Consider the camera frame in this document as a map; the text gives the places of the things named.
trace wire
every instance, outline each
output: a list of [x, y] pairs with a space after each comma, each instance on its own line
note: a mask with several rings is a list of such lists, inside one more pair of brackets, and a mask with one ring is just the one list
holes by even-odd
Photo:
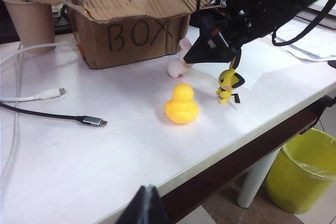
[[42, 91], [38, 94], [35, 94], [31, 97], [4, 97], [0, 98], [1, 102], [28, 102], [28, 101], [37, 101], [37, 100], [48, 100], [52, 98], [57, 98], [60, 97], [61, 95], [65, 94], [65, 89], [60, 88], [60, 89], [49, 89]]
[[201, 0], [197, 0], [196, 1], [196, 15], [197, 15], [197, 18], [198, 18], [198, 22], [200, 22], [199, 26], [204, 27], [205, 25], [203, 24], [203, 21], [202, 21], [202, 18], [201, 18], [200, 6], [201, 6]]
[[41, 48], [41, 47], [55, 47], [55, 46], [76, 46], [77, 43], [68, 43], [68, 42], [56, 42], [56, 43], [48, 43], [48, 44], [40, 44], [40, 45], [35, 45], [35, 46], [30, 46], [30, 47], [26, 47], [24, 49], [18, 50], [16, 52], [13, 52], [9, 55], [7, 55], [3, 60], [0, 61], [0, 65], [3, 64], [6, 60], [8, 60], [9, 58], [21, 53], [21, 52], [25, 52], [31, 49], [35, 49], [35, 48]]
[[12, 110], [14, 112], [24, 113], [24, 114], [28, 114], [28, 115], [43, 116], [43, 117], [46, 117], [46, 118], [58, 118], [58, 119], [76, 120], [76, 121], [80, 121], [81, 118], [83, 118], [83, 116], [57, 115], [57, 114], [42, 113], [42, 112], [37, 112], [37, 111], [23, 110], [23, 109], [20, 109], [20, 108], [9, 106], [9, 105], [7, 105], [3, 102], [0, 102], [0, 106], [5, 108], [5, 109]]
[[[20, 92], [21, 92], [21, 66], [22, 66], [22, 62], [20, 60], [20, 54], [17, 54], [17, 60], [16, 60], [16, 96], [20, 96]], [[4, 200], [4, 182], [6, 181], [6, 179], [8, 178], [8, 172], [10, 171], [10, 167], [12, 167], [14, 165], [13, 160], [14, 160], [14, 156], [17, 150], [17, 142], [18, 142], [18, 113], [15, 113], [14, 115], [14, 128], [13, 128], [13, 141], [12, 141], [12, 145], [11, 145], [11, 149], [10, 149], [10, 153], [7, 159], [7, 162], [4, 166], [3, 172], [1, 173], [1, 177], [0, 177], [0, 189], [1, 189], [1, 201]]]
[[328, 2], [326, 3], [326, 5], [322, 9], [322, 11], [313, 19], [313, 21], [310, 22], [309, 25], [306, 26], [306, 28], [301, 33], [299, 33], [295, 38], [290, 39], [289, 41], [284, 41], [284, 42], [276, 42], [275, 41], [275, 39], [277, 37], [277, 30], [280, 28], [280, 27], [276, 27], [274, 32], [272, 33], [272, 44], [274, 46], [282, 47], [282, 46], [287, 46], [287, 45], [293, 44], [294, 42], [298, 41], [299, 39], [302, 39], [305, 35], [307, 35], [307, 33], [312, 31], [314, 29], [314, 27], [316, 27], [316, 25], [321, 22], [321, 20], [323, 20], [323, 18], [333, 8], [333, 6], [335, 4], [336, 4], [336, 0], [328, 0]]
[[70, 19], [69, 19], [69, 15], [67, 13], [65, 13], [65, 8], [67, 6], [66, 5], [63, 5], [62, 6], [62, 9], [61, 9], [61, 17], [63, 17], [67, 22], [70, 22]]
[[332, 218], [332, 220], [328, 223], [328, 224], [332, 224], [332, 222], [336, 219], [336, 216], [334, 216], [334, 218]]
[[28, 114], [28, 115], [37, 115], [37, 116], [42, 116], [45, 118], [76, 120], [77, 122], [80, 122], [82, 124], [92, 125], [96, 127], [106, 126], [107, 124], [107, 121], [104, 121], [101, 118], [93, 118], [87, 115], [58, 115], [58, 114], [49, 114], [49, 113], [43, 113], [43, 112], [31, 111], [31, 110], [23, 110], [23, 109], [19, 109], [13, 106], [9, 106], [3, 102], [0, 102], [0, 107], [3, 107], [5, 109], [8, 109], [14, 112], [19, 112], [19, 113]]
[[319, 119], [319, 122], [320, 122], [320, 124], [321, 124], [321, 126], [322, 126], [323, 132], [326, 132], [326, 131], [324, 130], [324, 128], [323, 128], [323, 124], [322, 124], [322, 122], [321, 122], [321, 119]]
[[34, 97], [4, 97], [0, 99], [2, 102], [28, 102], [34, 101]]

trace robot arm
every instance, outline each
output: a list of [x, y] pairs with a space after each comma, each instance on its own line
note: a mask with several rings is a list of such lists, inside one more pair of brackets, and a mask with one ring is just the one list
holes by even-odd
[[[186, 63], [230, 62], [240, 54], [243, 44], [277, 30], [314, 1], [228, 0], [226, 8], [214, 8], [206, 13], [198, 5], [200, 36], [184, 60]], [[335, 1], [329, 0], [325, 13]]]

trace brown paper cup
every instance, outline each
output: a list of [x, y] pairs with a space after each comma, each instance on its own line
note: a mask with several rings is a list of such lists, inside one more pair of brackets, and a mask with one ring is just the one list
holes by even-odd
[[[2, 0], [11, 16], [15, 29], [24, 47], [55, 42], [54, 21], [51, 6], [25, 0]], [[29, 50], [44, 53], [55, 47]]]

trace floor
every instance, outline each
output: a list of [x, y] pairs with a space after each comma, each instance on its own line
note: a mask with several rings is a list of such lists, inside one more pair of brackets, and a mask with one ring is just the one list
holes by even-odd
[[[336, 90], [330, 96], [336, 97]], [[321, 123], [336, 137], [336, 106], [325, 110]], [[263, 187], [248, 209], [240, 208], [236, 199], [244, 179], [245, 175], [229, 183], [178, 224], [336, 224], [336, 184], [308, 212], [293, 215], [278, 208]]]

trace trash can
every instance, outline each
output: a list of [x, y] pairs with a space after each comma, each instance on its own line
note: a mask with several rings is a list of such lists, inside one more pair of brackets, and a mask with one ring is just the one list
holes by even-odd
[[336, 140], [310, 129], [286, 143], [265, 182], [270, 199], [294, 214], [306, 212], [336, 182]]

